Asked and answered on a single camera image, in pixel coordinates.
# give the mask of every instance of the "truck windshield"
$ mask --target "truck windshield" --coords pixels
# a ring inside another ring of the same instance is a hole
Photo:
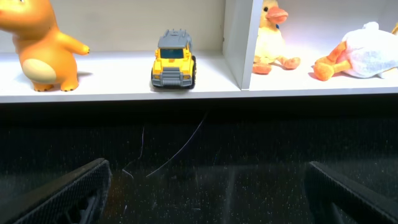
[[[178,59],[184,58],[184,53],[182,49],[161,49],[161,58]]]

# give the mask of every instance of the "white back wall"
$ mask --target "white back wall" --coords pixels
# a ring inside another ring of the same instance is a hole
[[[155,50],[166,29],[186,29],[193,50],[223,46],[225,0],[52,0],[61,30],[92,51]],[[14,52],[0,32],[0,53]]]
[[[289,13],[280,30],[299,56],[329,54],[347,32],[368,22],[388,32],[398,22],[398,0],[279,0],[279,6]]]

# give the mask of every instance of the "white plush toy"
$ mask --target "white plush toy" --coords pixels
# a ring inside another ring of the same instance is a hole
[[[315,76],[323,81],[345,72],[358,78],[398,75],[398,36],[379,30],[377,22],[347,33],[332,53],[319,59]]]

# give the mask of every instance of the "ribbed black pad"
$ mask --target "ribbed black pad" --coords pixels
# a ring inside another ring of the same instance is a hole
[[[0,208],[0,223],[94,223],[111,184],[109,162],[97,159]]]
[[[398,223],[398,204],[319,162],[309,163],[304,189],[315,224],[343,223],[337,207],[358,223]]]

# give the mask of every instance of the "plush duck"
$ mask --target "plush duck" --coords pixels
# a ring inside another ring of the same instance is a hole
[[[279,25],[286,21],[288,14],[279,8],[276,0],[264,0],[260,28],[254,56],[253,73],[267,75],[272,70],[270,63],[279,61],[286,69],[296,69],[300,65],[299,58],[286,58],[285,40]]]
[[[347,33],[330,55],[315,62],[315,76],[327,81],[338,72],[357,78],[398,75],[397,31],[398,24],[391,34],[379,30],[377,22],[370,22]]]
[[[0,30],[13,34],[34,90],[47,91],[58,83],[63,91],[78,87],[73,54],[86,55],[90,48],[59,30],[50,0],[0,1]]]

